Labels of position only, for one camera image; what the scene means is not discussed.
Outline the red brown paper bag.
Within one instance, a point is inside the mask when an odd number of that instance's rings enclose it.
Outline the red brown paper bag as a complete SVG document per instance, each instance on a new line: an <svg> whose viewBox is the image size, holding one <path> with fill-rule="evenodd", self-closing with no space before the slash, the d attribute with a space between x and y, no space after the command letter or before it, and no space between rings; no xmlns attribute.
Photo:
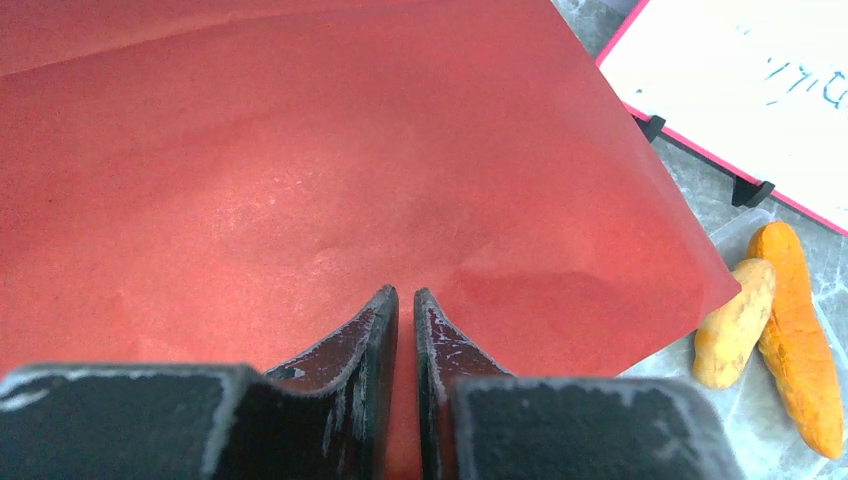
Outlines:
<svg viewBox="0 0 848 480"><path fill-rule="evenodd" d="M393 285L520 375L621 373L737 293L549 1L5 1L1 368L264 369Z"/></svg>

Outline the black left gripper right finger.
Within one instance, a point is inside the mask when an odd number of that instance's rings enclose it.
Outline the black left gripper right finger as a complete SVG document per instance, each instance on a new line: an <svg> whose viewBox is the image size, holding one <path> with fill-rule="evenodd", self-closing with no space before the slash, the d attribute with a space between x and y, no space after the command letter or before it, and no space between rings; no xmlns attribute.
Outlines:
<svg viewBox="0 0 848 480"><path fill-rule="evenodd" d="M673 378L516 376L414 297L426 479L740 479L715 409Z"/></svg>

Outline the orange fake bread loaf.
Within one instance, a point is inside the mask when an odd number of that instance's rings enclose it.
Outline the orange fake bread loaf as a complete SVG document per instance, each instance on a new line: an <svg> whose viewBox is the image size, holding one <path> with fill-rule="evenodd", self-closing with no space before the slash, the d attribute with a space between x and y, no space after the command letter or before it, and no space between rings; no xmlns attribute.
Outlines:
<svg viewBox="0 0 848 480"><path fill-rule="evenodd" d="M790 224L772 222L752 236L747 254L768 261L776 274L770 318L758 348L803 441L817 454L837 459L845 444L844 406L835 360L814 309L801 241Z"/></svg>

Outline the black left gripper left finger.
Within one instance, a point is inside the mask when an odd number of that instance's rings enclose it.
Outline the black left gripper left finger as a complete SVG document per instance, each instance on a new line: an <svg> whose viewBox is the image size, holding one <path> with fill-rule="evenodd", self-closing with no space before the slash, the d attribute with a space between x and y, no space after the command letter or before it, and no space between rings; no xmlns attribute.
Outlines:
<svg viewBox="0 0 848 480"><path fill-rule="evenodd" d="M398 333L384 286L265 372L40 364L1 383L5 479L380 479Z"/></svg>

